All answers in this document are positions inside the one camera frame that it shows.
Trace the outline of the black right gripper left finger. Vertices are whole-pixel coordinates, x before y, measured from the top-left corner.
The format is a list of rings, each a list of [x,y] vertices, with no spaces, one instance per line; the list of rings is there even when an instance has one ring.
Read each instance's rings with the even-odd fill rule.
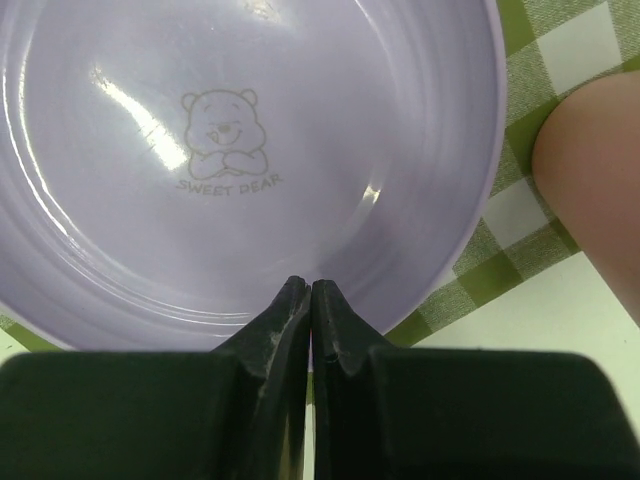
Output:
[[[218,447],[222,479],[300,479],[311,288],[289,277],[270,305],[213,350],[237,365]]]

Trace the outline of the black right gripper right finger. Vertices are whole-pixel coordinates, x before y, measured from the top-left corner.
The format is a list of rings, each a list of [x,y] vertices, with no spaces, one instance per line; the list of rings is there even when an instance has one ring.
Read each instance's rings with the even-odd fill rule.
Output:
[[[393,479],[376,400],[371,349],[391,343],[331,280],[311,290],[316,479]]]

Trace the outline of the orange plastic cup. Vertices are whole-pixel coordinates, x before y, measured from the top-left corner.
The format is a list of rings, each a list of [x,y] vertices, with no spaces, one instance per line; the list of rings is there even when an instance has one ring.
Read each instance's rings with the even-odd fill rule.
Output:
[[[632,320],[639,319],[639,74],[594,80],[543,123],[537,189]]]

